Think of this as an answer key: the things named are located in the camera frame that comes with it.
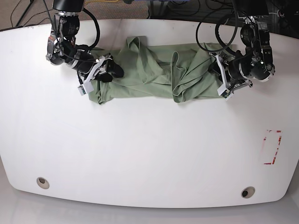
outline gray carpet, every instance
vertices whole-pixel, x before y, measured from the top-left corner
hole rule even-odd
[[[0,1],[0,29],[11,27],[10,15],[14,7],[18,4],[19,0],[1,0]],[[12,15],[13,25],[15,26],[20,16],[24,12],[25,8],[29,4],[29,0],[21,0],[20,4]],[[52,9],[53,0],[46,0],[48,9]],[[131,5],[123,3],[122,0],[118,2],[95,2],[86,5],[94,16],[101,19],[146,19],[148,17],[148,7],[145,1],[134,1]],[[36,13],[45,11],[45,7],[42,0],[35,0],[31,9],[24,17],[23,25],[31,16]],[[90,20],[88,15],[80,13],[80,20]],[[47,17],[47,13],[43,13],[33,17],[28,24],[38,24],[44,18]],[[45,20],[41,24],[50,23],[49,20]]]

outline black cable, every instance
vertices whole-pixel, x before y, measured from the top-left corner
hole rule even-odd
[[[11,23],[11,27],[14,27],[14,25],[13,25],[13,20],[12,20],[13,13],[14,13],[15,9],[18,7],[18,5],[21,3],[21,1],[22,1],[22,0],[20,0],[20,1],[18,2],[18,4],[14,7],[13,11],[12,11],[11,14],[10,14],[10,23]]]
[[[227,5],[227,6],[231,6],[231,7],[232,7],[232,3],[230,3],[230,2],[225,2],[225,0],[224,0],[224,1],[211,0],[211,1],[213,1],[213,2],[217,2],[217,3],[223,4],[223,5]]]
[[[78,68],[77,68],[77,76],[78,76],[80,85],[83,85],[83,81],[82,81],[82,79],[81,79],[81,77],[80,77],[80,75],[79,75],[79,66],[78,66]]]
[[[92,18],[92,20],[94,21],[95,28],[97,30],[97,37],[95,38],[95,42],[93,43],[93,45],[88,47],[90,50],[92,50],[99,43],[99,40],[100,40],[100,26],[99,26],[99,23],[98,23],[97,19],[95,18],[95,16],[91,12],[89,12],[86,8],[83,8],[83,12],[85,12],[87,15],[90,16],[90,18]]]
[[[198,9],[197,9],[197,11],[195,12],[195,13],[192,13],[192,14],[181,14],[181,13],[177,13],[177,12],[175,12],[175,11],[173,11],[170,7],[168,7],[168,9],[171,11],[171,12],[173,12],[173,13],[175,13],[175,14],[177,14],[177,15],[186,15],[186,16],[191,16],[191,15],[195,15],[196,13],[198,13],[199,12],[199,10],[200,10],[200,1],[199,0],[197,0],[198,1]]]
[[[207,7],[208,9],[210,9],[210,10],[220,9],[220,8],[222,8],[222,7],[224,6],[224,4],[222,4],[219,8],[211,8],[211,7],[209,7],[207,1],[208,1],[208,0],[206,0],[206,7]]]
[[[47,11],[47,14],[48,14],[48,18],[50,19],[51,25],[52,25],[52,27],[54,29],[54,35],[55,35],[55,38],[57,40],[59,50],[63,53],[63,55],[66,56],[66,57],[68,57],[68,58],[70,58],[70,59],[72,59],[72,60],[76,60],[76,61],[80,61],[80,62],[92,62],[92,61],[95,61],[95,60],[89,60],[89,61],[87,61],[87,60],[81,60],[81,59],[78,59],[78,58],[74,58],[74,57],[68,56],[67,54],[64,53],[64,51],[62,50],[62,48],[61,48],[61,46],[59,44],[59,39],[58,39],[58,37],[56,35],[56,33],[57,33],[56,26],[54,26],[53,20],[51,18],[51,15],[50,15],[50,12],[48,10],[48,7],[47,7],[47,4],[46,4],[45,0],[43,0],[43,4],[45,5],[45,8],[46,8],[46,11]]]
[[[44,22],[45,20],[48,20],[48,19],[49,19],[49,18],[47,17],[47,18],[44,18],[42,21],[40,21],[38,24],[29,24],[29,25],[26,25],[26,26],[24,26],[24,27],[37,26],[37,25],[41,24],[42,22]]]
[[[213,13],[215,13],[215,12],[217,12],[217,11],[220,11],[220,10],[231,9],[231,8],[219,8],[219,9],[217,9],[217,10],[211,11],[209,14],[207,14],[207,15],[203,18],[203,20],[198,24],[198,26],[197,26],[197,28],[196,28],[196,33],[195,33],[196,43],[198,44],[198,46],[199,46],[202,50],[204,50],[204,51],[206,51],[206,52],[209,52],[209,53],[218,53],[218,52],[221,52],[221,51],[224,51],[225,49],[227,49],[227,48],[231,45],[231,43],[234,41],[235,36],[236,36],[236,34],[237,34],[237,31],[238,31],[238,20],[239,20],[239,17],[238,17],[238,12],[237,12],[237,7],[236,7],[236,4],[235,4],[235,0],[232,0],[232,2],[233,2],[233,8],[234,8],[234,11],[235,11],[235,30],[234,30],[234,33],[233,33],[232,38],[230,39],[230,41],[228,42],[228,44],[227,44],[225,47],[223,47],[223,48],[221,48],[221,49],[219,49],[219,50],[208,50],[208,49],[206,49],[206,48],[204,48],[204,47],[201,46],[201,44],[199,43],[199,40],[198,40],[198,30],[199,30],[201,24],[202,24],[202,23],[205,21],[205,19],[206,19],[207,17],[209,17],[211,14],[213,14]]]
[[[231,18],[233,18],[234,15],[235,15],[235,14],[227,14],[227,15],[221,17],[221,18],[218,20],[218,22],[216,23],[216,26],[215,26],[215,36],[216,36],[216,38],[217,38],[219,44],[220,44],[222,47],[225,47],[226,44],[225,44],[225,43],[222,41],[222,39],[220,38],[220,35],[219,35],[219,27],[220,27],[220,25],[221,25],[224,21],[226,21],[227,19],[231,19]],[[234,55],[234,56],[235,56],[235,52],[234,52],[230,47],[228,47],[228,48],[226,49],[226,51],[227,51],[228,53],[230,53],[231,55]]]
[[[176,2],[176,1],[171,1],[171,3],[172,3],[173,5],[181,6],[181,5],[183,5],[183,4],[186,4],[187,1],[182,1],[181,3],[178,3],[178,2]]]
[[[36,13],[36,14],[34,14],[33,16],[31,16],[30,17],[30,19],[28,19],[27,20],[27,22],[23,25],[23,26],[26,26],[26,24],[33,18],[33,17],[35,17],[36,15],[39,15],[39,14],[42,14],[42,13],[46,13],[47,11],[43,11],[43,12],[41,12],[41,13]]]

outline green cloth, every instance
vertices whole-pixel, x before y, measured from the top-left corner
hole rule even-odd
[[[203,44],[220,49],[219,44]],[[129,37],[122,50],[96,50],[95,57],[111,53],[124,70],[123,78],[110,83],[92,81],[94,91],[89,99],[103,104],[113,98],[163,97],[176,103],[206,97],[217,98],[221,85],[208,67],[214,58],[197,44],[145,47],[139,37]]]

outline circular hole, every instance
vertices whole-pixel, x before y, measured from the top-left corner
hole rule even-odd
[[[45,183],[46,182],[45,179],[43,179],[43,178],[39,178],[38,180],[40,181],[40,183]]]
[[[254,193],[255,193],[255,188],[254,187],[248,187],[248,188],[245,188],[242,193],[241,193],[241,196],[242,198],[251,198]]]
[[[247,195],[248,195],[248,191],[245,190],[242,192],[242,197],[246,197]]]
[[[42,189],[48,189],[50,187],[49,182],[45,178],[38,177],[36,182],[37,185],[40,186]]]

